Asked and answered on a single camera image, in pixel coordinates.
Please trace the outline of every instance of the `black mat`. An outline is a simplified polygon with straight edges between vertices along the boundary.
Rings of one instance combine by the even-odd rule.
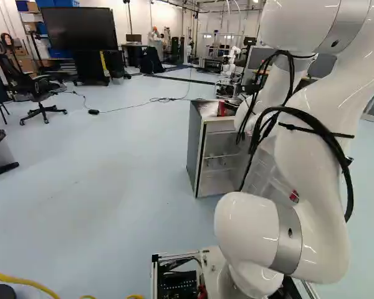
[[[145,74],[144,76],[146,76],[146,77],[160,78],[160,79],[175,80],[175,81],[182,81],[182,82],[191,82],[191,83],[198,83],[198,84],[215,85],[214,82],[200,81],[200,80],[191,80],[191,79],[183,79],[183,78],[176,78],[176,77],[167,77],[167,76],[161,76],[161,75]]]

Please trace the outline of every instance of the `cabinet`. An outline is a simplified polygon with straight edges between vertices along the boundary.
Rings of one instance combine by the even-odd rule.
[[[192,101],[189,109],[187,172],[195,197],[235,191],[249,156],[236,145],[234,117],[217,117],[217,101]]]

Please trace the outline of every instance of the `power cable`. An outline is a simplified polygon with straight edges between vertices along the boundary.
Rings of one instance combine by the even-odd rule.
[[[116,109],[112,109],[112,110],[107,110],[107,111],[102,111],[101,112],[99,110],[96,110],[96,109],[93,109],[93,108],[90,108],[89,106],[87,106],[87,104],[86,104],[87,99],[86,99],[85,95],[77,93],[76,91],[72,91],[72,92],[63,91],[63,92],[60,92],[60,93],[73,93],[74,95],[82,97],[84,99],[83,100],[83,106],[84,106],[84,108],[86,108],[89,111],[89,113],[92,110],[98,112],[98,113],[95,113],[96,115],[99,114],[99,113],[110,113],[110,112],[115,112],[115,111],[120,111],[120,110],[137,108],[137,107],[145,106],[145,105],[148,105],[148,104],[151,104],[151,103],[156,103],[156,102],[158,102],[158,103],[169,103],[169,102],[174,102],[174,101],[179,101],[179,100],[186,100],[186,101],[207,100],[205,98],[185,99],[188,96],[189,90],[191,88],[191,73],[192,73],[192,69],[193,69],[193,67],[190,67],[190,71],[189,71],[189,82],[188,82],[187,92],[186,92],[186,94],[183,97],[179,97],[179,98],[155,97],[155,98],[150,98],[149,101],[141,103],[141,104],[126,106],[126,107],[121,107],[121,108],[116,108]]]
[[[293,95],[293,92],[294,92],[294,80],[295,80],[295,78],[294,78],[294,75],[295,75],[294,58],[306,59],[306,58],[310,58],[310,57],[296,57],[296,56],[293,56],[288,51],[278,50],[278,51],[276,51],[276,53],[274,53],[273,55],[268,57],[265,61],[263,61],[263,63],[259,67],[259,70],[257,71],[257,74],[255,76],[255,84],[257,84],[256,82],[258,80],[258,75],[260,74],[263,66],[264,66],[263,75],[265,75],[270,61],[275,56],[278,56],[278,55],[286,55],[287,58],[288,58],[289,72],[290,72],[289,90],[288,90],[287,96],[286,96],[285,100],[283,101],[283,103],[281,104],[281,106],[266,108],[259,115],[258,119],[256,120],[256,123],[254,125],[254,130],[252,132],[251,142],[249,144],[250,158],[249,158],[248,164],[246,166],[244,176],[243,176],[243,179],[241,181],[241,185],[239,187],[239,190],[241,191],[244,187],[244,183],[245,183],[246,177],[249,173],[251,163],[252,163],[252,159],[254,157],[254,154],[255,154],[257,148],[259,147],[260,143],[266,137],[269,136],[269,133],[271,132],[271,130],[273,129],[273,127],[277,123],[277,119],[278,119],[278,116],[280,115],[280,113],[284,112],[284,113],[287,113],[287,114],[290,114],[290,115],[293,115],[293,116],[299,118],[300,120],[302,120],[303,122],[308,124],[310,127],[312,127],[313,130],[308,130],[308,129],[305,129],[305,128],[298,128],[294,125],[288,125],[288,124],[280,124],[280,125],[286,127],[288,130],[300,130],[300,131],[304,131],[304,132],[307,132],[307,133],[315,133],[315,134],[319,135],[326,142],[326,144],[328,145],[332,154],[336,157],[336,159],[337,159],[337,161],[338,161],[338,163],[339,163],[339,165],[342,169],[342,173],[343,173],[343,176],[344,176],[346,184],[347,184],[347,209],[345,211],[344,218],[345,218],[345,221],[348,222],[348,220],[352,216],[353,205],[354,205],[353,185],[352,185],[352,179],[351,179],[351,176],[350,176],[350,170],[348,168],[349,164],[351,163],[351,160],[349,160],[345,156],[342,147],[340,146],[339,142],[336,140],[335,137],[338,136],[338,137],[343,137],[343,138],[353,138],[353,136],[344,135],[344,134],[340,134],[340,133],[332,133],[326,126],[324,126],[321,123],[321,121],[319,121],[316,117],[312,116],[311,114],[309,114],[307,112],[304,112],[302,110],[298,110],[298,109],[295,109],[295,108],[292,108],[292,107],[286,107],[285,106],[286,103],[288,102],[289,98]],[[251,113],[253,113],[253,108],[254,108],[254,105],[256,103],[257,96],[259,94],[260,89],[263,86],[263,81],[264,81],[263,78],[264,78],[264,76],[261,77],[261,81],[259,82],[259,84],[257,84],[256,92],[252,96],[251,104],[250,104],[250,106],[248,108],[248,111],[247,111],[247,113],[246,113],[246,115],[243,119],[243,122],[241,123],[241,126],[239,128],[237,138],[236,138],[236,143],[239,143],[244,138],[244,130],[245,130],[245,127],[246,127],[246,123],[247,123],[249,117],[251,116]],[[273,115],[270,118],[268,118],[262,124],[263,118],[269,113],[273,113]]]

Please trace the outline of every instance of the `black screen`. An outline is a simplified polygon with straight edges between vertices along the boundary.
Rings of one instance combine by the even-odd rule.
[[[101,7],[42,7],[51,46],[57,50],[117,50],[112,11]]]

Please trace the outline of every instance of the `tv stand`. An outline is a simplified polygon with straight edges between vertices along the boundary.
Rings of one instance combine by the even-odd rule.
[[[75,51],[74,60],[78,75],[74,85],[77,85],[77,82],[86,85],[109,84],[110,77],[105,76],[100,51]]]

